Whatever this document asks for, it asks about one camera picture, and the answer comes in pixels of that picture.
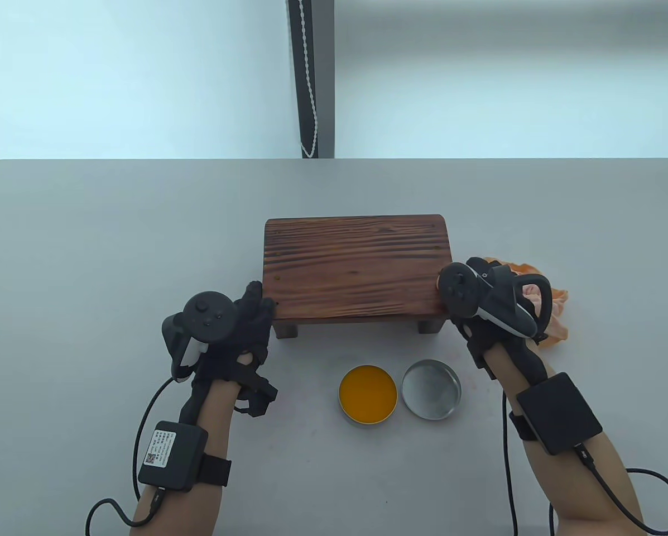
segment black glove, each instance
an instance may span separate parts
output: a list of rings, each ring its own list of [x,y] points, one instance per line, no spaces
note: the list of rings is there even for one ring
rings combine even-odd
[[[267,359],[275,301],[262,299],[262,283],[252,281],[234,306],[237,307],[237,324],[227,339],[210,344],[199,357],[193,378],[193,394],[180,412],[180,422],[196,424],[213,380],[234,381],[242,385],[237,399],[249,400],[249,409],[235,409],[253,417],[264,414],[270,401],[277,396],[277,390],[256,372]],[[240,355],[247,353],[252,354],[249,365],[237,362]]]
[[[210,376],[209,369],[216,361],[236,361],[240,355],[251,352],[253,360],[248,366],[257,370],[267,359],[272,319],[275,317],[275,301],[271,298],[262,299],[262,283],[252,281],[247,285],[242,298],[234,301],[234,306],[237,307],[237,324],[232,334],[224,341],[209,345],[207,351],[201,355],[195,372],[195,382],[198,377]]]
[[[473,268],[480,276],[487,276],[491,268],[500,266],[498,261],[488,262],[480,257],[472,257],[466,262],[468,266]],[[525,296],[522,295],[521,289],[515,290],[515,298],[525,311],[530,313],[533,318],[535,315],[535,306]],[[488,375],[492,380],[495,380],[495,375],[492,373],[487,363],[483,359],[483,354],[490,350],[498,342],[505,346],[508,350],[522,350],[525,346],[525,340],[516,337],[512,333],[502,329],[492,322],[484,320],[478,316],[472,318],[461,318],[454,314],[450,315],[450,321],[455,324],[460,334],[467,341],[467,349],[472,355],[475,365],[479,369],[487,370]]]

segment label sticker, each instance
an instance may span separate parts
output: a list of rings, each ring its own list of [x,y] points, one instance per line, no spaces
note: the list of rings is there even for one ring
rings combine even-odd
[[[156,430],[148,445],[148,452],[145,453],[143,465],[152,465],[152,467],[165,467],[167,459],[170,457],[172,444],[175,443],[175,432],[166,432],[165,430]]]

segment black box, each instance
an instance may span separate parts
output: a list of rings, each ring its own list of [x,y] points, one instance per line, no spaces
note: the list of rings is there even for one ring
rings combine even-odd
[[[517,395],[522,414],[552,456],[602,433],[602,425],[569,376],[562,372]]]
[[[198,477],[207,432],[199,426],[160,421],[138,473],[142,484],[188,492]]]

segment wooden board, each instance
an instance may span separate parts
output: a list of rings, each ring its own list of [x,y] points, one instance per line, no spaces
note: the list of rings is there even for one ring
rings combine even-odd
[[[283,327],[445,319],[435,283],[449,263],[437,214],[270,219],[262,282],[278,302],[277,336],[295,337]]]

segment black wrist module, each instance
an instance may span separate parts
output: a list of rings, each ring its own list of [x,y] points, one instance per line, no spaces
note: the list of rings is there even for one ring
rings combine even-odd
[[[602,433],[584,396],[561,372],[517,395],[522,414],[547,454],[570,451]]]
[[[196,482],[227,486],[232,463],[204,454],[206,444],[207,432],[199,426],[158,422],[138,480],[142,484],[181,492],[189,492]]]

